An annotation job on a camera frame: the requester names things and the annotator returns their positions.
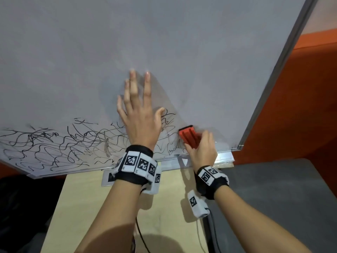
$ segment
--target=person's left hand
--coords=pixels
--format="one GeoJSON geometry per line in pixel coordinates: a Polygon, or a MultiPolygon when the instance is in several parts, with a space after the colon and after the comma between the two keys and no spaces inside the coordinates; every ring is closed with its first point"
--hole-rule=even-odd
{"type": "Polygon", "coordinates": [[[151,104],[150,73],[144,75],[143,105],[138,97],[138,86],[135,70],[130,70],[130,79],[125,80],[124,105],[118,96],[117,112],[121,117],[132,145],[143,145],[154,150],[161,132],[161,114],[165,108],[159,108],[153,115],[151,104]]]}

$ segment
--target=gray table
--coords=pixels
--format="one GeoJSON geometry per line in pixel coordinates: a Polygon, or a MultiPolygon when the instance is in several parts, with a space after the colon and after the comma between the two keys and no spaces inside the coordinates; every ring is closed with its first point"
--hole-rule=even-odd
{"type": "MultiPolygon", "coordinates": [[[[230,187],[248,204],[287,229],[313,252],[337,252],[337,199],[307,159],[237,165],[225,169],[230,187]]],[[[214,201],[208,201],[222,253],[244,252],[214,201]]],[[[218,252],[213,222],[209,250],[218,252]]]]}

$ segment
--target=person's left arm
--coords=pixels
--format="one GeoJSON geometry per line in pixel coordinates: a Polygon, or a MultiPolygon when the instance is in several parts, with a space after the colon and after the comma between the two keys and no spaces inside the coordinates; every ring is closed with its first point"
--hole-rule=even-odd
{"type": "MultiPolygon", "coordinates": [[[[125,81],[124,105],[126,111],[122,107],[121,97],[118,96],[117,111],[125,125],[130,143],[145,146],[153,152],[161,131],[161,114],[165,109],[160,108],[153,115],[149,72],[145,73],[141,105],[136,72],[130,71],[130,79],[125,81]]],[[[141,184],[119,179],[118,176],[116,178],[76,253],[130,251],[141,184]]]]}

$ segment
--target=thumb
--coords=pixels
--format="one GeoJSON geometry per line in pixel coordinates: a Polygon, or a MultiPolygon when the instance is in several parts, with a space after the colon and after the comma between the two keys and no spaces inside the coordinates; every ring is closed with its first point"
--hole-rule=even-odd
{"type": "Polygon", "coordinates": [[[154,114],[154,124],[156,125],[156,128],[161,128],[161,116],[164,111],[165,108],[161,107],[154,114]]]}
{"type": "Polygon", "coordinates": [[[193,149],[192,149],[192,147],[189,144],[185,144],[185,143],[184,143],[184,146],[185,146],[186,151],[188,152],[188,154],[191,156],[193,154],[193,152],[194,152],[193,149]]]}

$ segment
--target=person's right arm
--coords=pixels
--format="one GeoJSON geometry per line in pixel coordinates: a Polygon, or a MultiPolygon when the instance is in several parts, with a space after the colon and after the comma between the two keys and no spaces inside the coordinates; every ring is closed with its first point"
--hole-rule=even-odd
{"type": "MultiPolygon", "coordinates": [[[[212,133],[204,131],[197,149],[185,144],[194,172],[200,167],[213,166],[217,157],[212,133]]],[[[219,187],[214,199],[247,253],[311,252],[297,238],[276,222],[251,207],[228,186],[219,187]]]]}

